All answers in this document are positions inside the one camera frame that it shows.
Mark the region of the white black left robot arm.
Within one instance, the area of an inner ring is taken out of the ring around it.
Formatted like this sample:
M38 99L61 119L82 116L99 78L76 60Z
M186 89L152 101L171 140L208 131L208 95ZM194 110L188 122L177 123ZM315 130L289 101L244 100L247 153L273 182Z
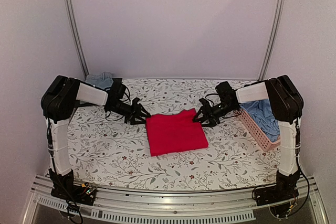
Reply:
M130 91L121 78L113 78L111 86L101 88L58 75L42 96L40 105L47 125L50 178L67 200L78 195L69 158L68 129L80 107L100 106L130 125L144 124L151 117L139 98L130 98Z

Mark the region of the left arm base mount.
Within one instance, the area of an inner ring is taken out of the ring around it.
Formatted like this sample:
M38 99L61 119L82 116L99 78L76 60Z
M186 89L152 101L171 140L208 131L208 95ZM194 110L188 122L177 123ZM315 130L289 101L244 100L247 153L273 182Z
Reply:
M56 198L69 201L73 199L76 203L88 206L93 206L96 193L96 188L89 186L88 183L82 185L67 183L62 186L60 182L53 182L53 189L51 191L51 195Z

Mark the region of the red t-shirt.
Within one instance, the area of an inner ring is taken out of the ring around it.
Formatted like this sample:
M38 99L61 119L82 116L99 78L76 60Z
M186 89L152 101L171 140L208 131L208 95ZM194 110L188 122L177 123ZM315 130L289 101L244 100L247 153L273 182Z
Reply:
M178 114L155 114L146 119L145 128L151 156L208 148L200 123L193 122L195 109Z

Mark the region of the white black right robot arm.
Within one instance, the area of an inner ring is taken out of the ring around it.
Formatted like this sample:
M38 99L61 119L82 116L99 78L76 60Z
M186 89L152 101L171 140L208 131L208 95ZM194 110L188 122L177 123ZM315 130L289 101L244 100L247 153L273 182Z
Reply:
M276 181L280 147L264 151L257 140L262 134L275 144L277 122L270 102L248 102L220 119L220 125L205 127L208 148L180 156L186 171L175 180L180 189L219 190L268 185Z

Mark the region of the light blue shirt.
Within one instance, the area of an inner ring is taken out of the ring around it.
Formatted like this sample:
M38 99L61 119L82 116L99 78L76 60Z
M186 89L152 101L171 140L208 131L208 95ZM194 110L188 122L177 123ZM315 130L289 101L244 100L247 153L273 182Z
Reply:
M275 142L280 136L278 121L275 119L269 99L251 101L240 105L257 123L266 136Z

